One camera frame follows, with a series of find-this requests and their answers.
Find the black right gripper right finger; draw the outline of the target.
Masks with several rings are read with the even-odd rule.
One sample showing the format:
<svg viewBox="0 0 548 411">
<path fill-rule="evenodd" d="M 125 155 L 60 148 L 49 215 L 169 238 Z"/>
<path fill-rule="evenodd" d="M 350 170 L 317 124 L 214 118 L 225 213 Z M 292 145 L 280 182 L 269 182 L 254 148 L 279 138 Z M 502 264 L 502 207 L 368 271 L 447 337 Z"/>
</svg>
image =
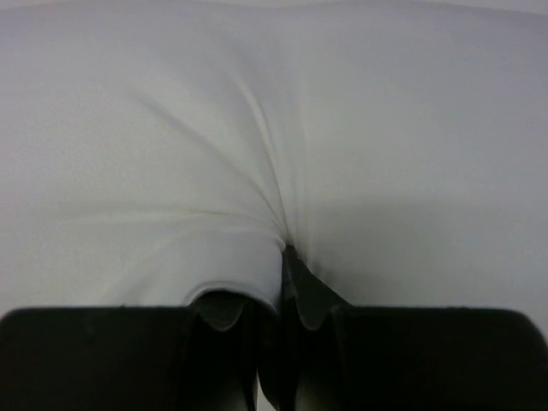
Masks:
<svg viewBox="0 0 548 411">
<path fill-rule="evenodd" d="M 544 410 L 547 344 L 511 310 L 352 305 L 286 247 L 259 381 L 277 410 Z"/>
</svg>

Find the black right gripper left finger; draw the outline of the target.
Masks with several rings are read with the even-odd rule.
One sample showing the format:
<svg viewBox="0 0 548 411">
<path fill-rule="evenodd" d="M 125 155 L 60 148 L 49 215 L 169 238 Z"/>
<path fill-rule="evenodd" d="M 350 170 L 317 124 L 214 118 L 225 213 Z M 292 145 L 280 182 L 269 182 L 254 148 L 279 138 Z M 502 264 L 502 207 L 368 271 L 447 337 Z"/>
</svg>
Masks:
<svg viewBox="0 0 548 411">
<path fill-rule="evenodd" d="M 4 410 L 253 410 L 265 333 L 250 298 L 187 307 L 43 307 L 1 320 Z"/>
</svg>

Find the white pillow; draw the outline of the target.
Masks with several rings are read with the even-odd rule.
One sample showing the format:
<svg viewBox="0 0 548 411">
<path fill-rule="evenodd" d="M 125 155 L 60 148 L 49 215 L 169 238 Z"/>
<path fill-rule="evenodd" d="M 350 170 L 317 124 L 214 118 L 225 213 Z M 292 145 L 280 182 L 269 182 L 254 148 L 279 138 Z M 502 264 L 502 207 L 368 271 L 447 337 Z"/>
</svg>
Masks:
<svg viewBox="0 0 548 411">
<path fill-rule="evenodd" d="M 372 305 L 547 322 L 547 19 L 411 1 L 1 13 L 1 309 Z"/>
</svg>

